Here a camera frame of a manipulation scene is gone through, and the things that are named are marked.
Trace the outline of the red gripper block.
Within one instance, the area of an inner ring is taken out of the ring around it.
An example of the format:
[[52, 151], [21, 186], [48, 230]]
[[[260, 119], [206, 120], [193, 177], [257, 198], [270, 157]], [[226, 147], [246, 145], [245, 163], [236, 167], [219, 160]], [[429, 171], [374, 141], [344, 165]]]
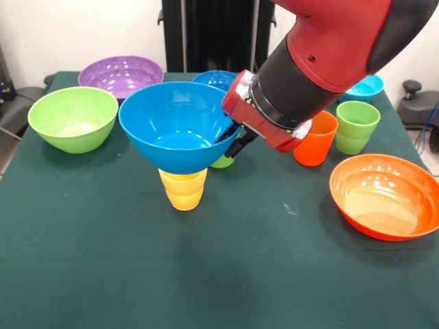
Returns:
[[256, 101], [252, 98], [251, 86], [255, 77], [256, 75], [248, 70], [242, 71], [223, 99], [222, 109], [234, 123], [215, 139], [215, 143], [222, 143], [239, 132], [242, 126], [245, 128], [224, 153], [227, 158], [235, 158], [259, 136], [275, 150], [289, 153], [302, 143], [312, 127], [311, 119], [295, 128], [279, 127], [269, 121], [256, 107]]

